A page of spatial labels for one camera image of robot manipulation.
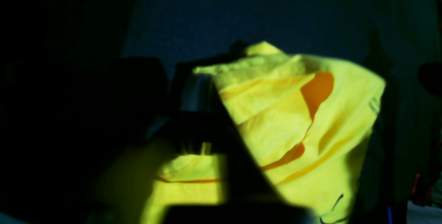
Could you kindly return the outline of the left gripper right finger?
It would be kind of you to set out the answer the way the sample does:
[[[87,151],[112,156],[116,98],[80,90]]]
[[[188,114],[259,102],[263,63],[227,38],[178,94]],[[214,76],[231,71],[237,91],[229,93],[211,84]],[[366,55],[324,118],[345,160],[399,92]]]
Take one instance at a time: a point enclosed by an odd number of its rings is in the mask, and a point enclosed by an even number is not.
[[[207,141],[221,155],[222,192],[228,203],[282,203],[257,167],[227,113],[177,112],[166,123],[167,140],[179,154]]]

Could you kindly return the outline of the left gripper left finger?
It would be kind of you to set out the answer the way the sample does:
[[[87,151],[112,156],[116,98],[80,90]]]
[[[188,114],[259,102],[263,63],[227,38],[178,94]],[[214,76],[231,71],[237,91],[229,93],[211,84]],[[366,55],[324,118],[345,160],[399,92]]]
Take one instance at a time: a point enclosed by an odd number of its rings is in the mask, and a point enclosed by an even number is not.
[[[213,96],[212,76],[209,74],[191,74],[182,89],[180,111],[211,112]]]

